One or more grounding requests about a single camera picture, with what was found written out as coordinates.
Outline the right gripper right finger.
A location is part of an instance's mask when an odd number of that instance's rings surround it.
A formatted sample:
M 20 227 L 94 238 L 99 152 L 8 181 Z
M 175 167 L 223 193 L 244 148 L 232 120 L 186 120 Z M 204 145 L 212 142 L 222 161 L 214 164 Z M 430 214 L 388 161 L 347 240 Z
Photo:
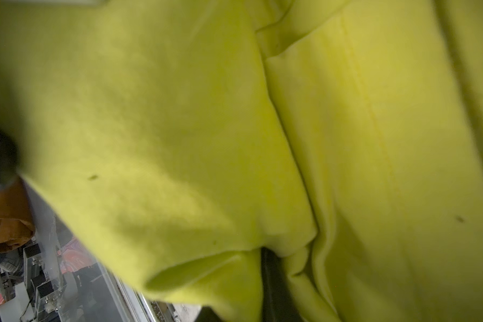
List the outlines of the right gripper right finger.
M 288 289 L 279 257 L 268 248 L 261 252 L 264 291 L 262 320 L 265 322 L 300 322 L 302 318 Z

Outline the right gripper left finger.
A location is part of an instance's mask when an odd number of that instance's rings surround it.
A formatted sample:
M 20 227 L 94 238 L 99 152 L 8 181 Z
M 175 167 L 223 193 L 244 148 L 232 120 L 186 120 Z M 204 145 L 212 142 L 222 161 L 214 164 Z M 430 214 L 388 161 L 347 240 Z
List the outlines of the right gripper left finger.
M 223 322 L 223 320 L 210 307 L 201 307 L 195 322 Z

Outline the lime green long pants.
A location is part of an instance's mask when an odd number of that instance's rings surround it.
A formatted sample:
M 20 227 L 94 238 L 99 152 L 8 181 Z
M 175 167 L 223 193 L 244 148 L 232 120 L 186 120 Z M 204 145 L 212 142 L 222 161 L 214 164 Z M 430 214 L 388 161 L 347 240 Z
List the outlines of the lime green long pants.
M 483 321 L 483 1 L 0 1 L 0 127 L 150 299 Z

